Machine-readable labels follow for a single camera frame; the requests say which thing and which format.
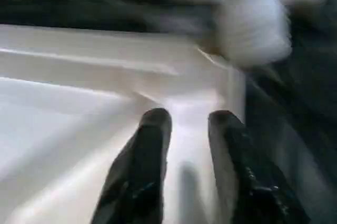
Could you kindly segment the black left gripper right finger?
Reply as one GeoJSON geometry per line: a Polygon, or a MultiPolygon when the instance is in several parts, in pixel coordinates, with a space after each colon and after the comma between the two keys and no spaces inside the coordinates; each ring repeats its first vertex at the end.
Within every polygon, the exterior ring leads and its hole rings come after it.
{"type": "Polygon", "coordinates": [[[278,166],[230,111],[209,114],[208,138],[224,223],[309,223],[278,166]]]}

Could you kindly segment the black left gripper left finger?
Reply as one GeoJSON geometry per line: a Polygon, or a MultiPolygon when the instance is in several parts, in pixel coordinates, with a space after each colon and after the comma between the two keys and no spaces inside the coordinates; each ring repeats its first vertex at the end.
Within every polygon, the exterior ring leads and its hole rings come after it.
{"type": "Polygon", "coordinates": [[[172,119],[164,108],[143,114],[113,161],[92,223],[162,223],[172,119]]]}

